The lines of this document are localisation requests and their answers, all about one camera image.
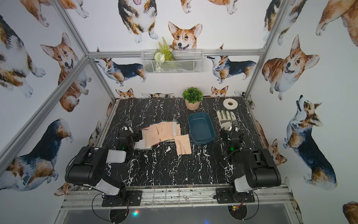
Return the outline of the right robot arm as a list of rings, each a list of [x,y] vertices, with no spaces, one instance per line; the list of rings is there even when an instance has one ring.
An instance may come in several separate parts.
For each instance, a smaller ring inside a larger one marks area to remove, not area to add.
[[[226,160],[232,165],[238,165],[243,172],[241,177],[236,177],[230,184],[234,193],[281,185],[281,175],[268,149],[244,148],[243,133],[236,128],[221,129],[220,137],[226,144]]]

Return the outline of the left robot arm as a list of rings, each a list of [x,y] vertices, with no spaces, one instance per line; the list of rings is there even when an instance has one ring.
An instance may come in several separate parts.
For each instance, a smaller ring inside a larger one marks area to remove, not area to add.
[[[143,139],[141,130],[136,131],[127,123],[120,124],[118,145],[109,147],[82,147],[79,153],[69,162],[65,181],[74,185],[94,188],[106,196],[125,198],[126,189],[121,181],[117,181],[106,173],[110,163],[125,163],[130,160],[135,143]]]

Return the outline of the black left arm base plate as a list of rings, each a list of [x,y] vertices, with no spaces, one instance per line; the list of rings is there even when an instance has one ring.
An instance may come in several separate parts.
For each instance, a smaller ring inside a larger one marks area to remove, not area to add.
[[[124,206],[140,206],[142,199],[141,190],[130,190],[125,193],[119,193],[116,196],[103,196],[102,207],[124,207]]]

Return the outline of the teal plastic storage box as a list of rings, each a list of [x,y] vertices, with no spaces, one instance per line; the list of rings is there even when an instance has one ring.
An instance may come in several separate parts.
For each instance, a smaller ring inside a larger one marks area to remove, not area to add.
[[[193,113],[188,116],[191,139],[196,145],[210,144],[215,139],[215,130],[208,113]]]

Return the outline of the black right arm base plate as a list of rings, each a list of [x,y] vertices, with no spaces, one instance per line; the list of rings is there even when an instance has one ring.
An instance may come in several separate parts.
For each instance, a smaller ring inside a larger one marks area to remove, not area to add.
[[[254,203],[255,196],[253,192],[236,192],[230,188],[216,188],[213,199],[217,200],[218,204],[225,203]]]

